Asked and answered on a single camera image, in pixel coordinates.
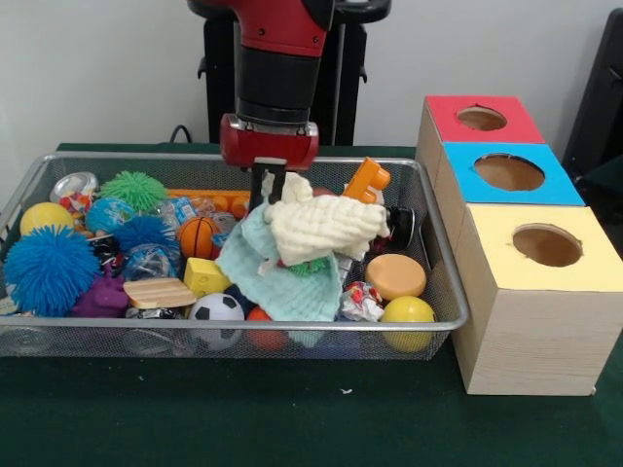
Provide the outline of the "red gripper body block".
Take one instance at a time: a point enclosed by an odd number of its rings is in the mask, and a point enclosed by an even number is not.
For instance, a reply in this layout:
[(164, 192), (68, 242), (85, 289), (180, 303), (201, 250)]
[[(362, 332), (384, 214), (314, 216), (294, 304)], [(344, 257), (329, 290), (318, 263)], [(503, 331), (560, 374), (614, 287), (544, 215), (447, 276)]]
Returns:
[(319, 130), (304, 126), (267, 126), (225, 114), (220, 123), (221, 154), (226, 164), (251, 167), (255, 162), (282, 163), (291, 170), (308, 169), (318, 153)]

